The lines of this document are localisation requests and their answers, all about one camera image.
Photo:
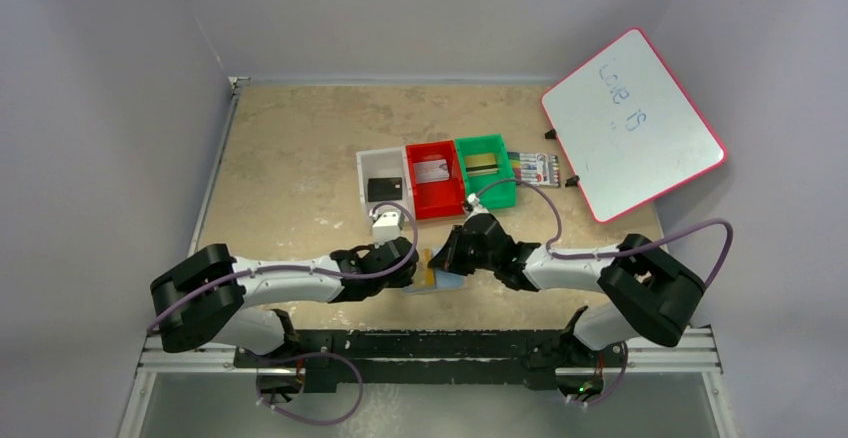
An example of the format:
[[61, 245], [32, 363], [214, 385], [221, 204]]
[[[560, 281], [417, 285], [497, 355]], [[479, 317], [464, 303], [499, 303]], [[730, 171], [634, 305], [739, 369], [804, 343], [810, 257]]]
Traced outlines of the beige card holder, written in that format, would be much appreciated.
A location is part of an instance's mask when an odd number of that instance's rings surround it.
[[431, 293], [431, 292], [442, 292], [442, 291], [453, 291], [461, 289], [465, 286], [465, 277], [458, 274], [448, 273], [442, 270], [433, 270], [435, 272], [436, 285], [433, 289], [430, 290], [414, 290], [412, 287], [412, 283], [402, 289], [402, 291], [409, 295], [415, 294], [423, 294], [423, 293]]

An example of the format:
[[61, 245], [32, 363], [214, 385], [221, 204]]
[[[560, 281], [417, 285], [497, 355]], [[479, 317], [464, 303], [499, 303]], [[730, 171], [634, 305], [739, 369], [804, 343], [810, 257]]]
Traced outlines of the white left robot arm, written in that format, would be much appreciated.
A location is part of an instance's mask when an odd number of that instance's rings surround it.
[[404, 237], [306, 261], [250, 260], [222, 243], [208, 245], [152, 281], [148, 331], [168, 353], [228, 344], [284, 367], [297, 357], [298, 340], [288, 314], [269, 305], [361, 302], [410, 285], [418, 260]]

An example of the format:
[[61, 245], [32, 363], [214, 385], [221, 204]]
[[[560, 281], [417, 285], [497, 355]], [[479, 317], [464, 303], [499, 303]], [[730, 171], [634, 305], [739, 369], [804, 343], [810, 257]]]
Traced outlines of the green plastic bin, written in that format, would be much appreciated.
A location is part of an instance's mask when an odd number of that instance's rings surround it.
[[[489, 209], [504, 209], [515, 206], [517, 201], [516, 184], [512, 181], [494, 185], [485, 193], [480, 194], [484, 188], [495, 182], [515, 177], [502, 136], [500, 134], [493, 134], [458, 138], [454, 143], [466, 193], [477, 194], [481, 199], [481, 203]], [[469, 177], [465, 171], [464, 156], [481, 153], [494, 153], [497, 156], [498, 172], [496, 174]]]

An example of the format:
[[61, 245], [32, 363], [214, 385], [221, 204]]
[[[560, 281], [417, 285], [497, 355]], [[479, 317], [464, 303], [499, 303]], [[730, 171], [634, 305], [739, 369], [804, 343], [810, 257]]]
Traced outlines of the white plastic bin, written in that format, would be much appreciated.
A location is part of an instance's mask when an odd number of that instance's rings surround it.
[[356, 164], [360, 204], [367, 226], [372, 223], [371, 210], [380, 202], [395, 202], [415, 216], [405, 147], [359, 151]]

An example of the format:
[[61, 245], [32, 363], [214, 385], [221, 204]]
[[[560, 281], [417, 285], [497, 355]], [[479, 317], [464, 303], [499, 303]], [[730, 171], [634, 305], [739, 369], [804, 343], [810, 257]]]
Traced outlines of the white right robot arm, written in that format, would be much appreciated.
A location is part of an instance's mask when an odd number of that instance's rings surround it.
[[606, 303], [576, 311], [563, 330], [561, 350], [576, 365], [636, 337], [677, 346], [706, 291], [698, 275], [643, 235], [629, 234], [597, 252], [556, 252], [514, 240], [490, 213], [453, 226], [428, 266], [462, 276], [486, 270], [514, 291], [605, 295]]

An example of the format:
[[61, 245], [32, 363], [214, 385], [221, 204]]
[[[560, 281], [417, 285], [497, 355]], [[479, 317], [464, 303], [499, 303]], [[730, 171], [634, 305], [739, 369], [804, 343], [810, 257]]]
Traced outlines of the red plastic bin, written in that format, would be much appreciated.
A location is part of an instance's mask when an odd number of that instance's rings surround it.
[[[406, 153], [416, 218], [427, 220], [461, 215], [465, 184], [454, 142], [447, 140], [407, 145]], [[417, 183], [413, 164], [434, 159], [447, 160], [451, 178], [442, 182]]]

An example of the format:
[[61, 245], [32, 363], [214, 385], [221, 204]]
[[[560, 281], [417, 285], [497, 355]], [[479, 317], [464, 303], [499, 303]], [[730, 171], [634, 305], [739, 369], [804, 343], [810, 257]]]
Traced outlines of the marker pen pack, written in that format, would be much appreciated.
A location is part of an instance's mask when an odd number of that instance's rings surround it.
[[507, 156], [517, 179], [536, 186], [561, 186], [560, 162], [557, 155], [508, 151]]

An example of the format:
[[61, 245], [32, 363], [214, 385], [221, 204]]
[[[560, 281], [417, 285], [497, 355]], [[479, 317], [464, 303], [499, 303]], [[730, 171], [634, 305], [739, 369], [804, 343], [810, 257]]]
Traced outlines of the gold credit card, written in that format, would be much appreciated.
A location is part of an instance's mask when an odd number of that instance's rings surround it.
[[498, 172], [497, 156], [494, 153], [465, 155], [464, 165], [466, 174], [469, 177], [496, 174]]

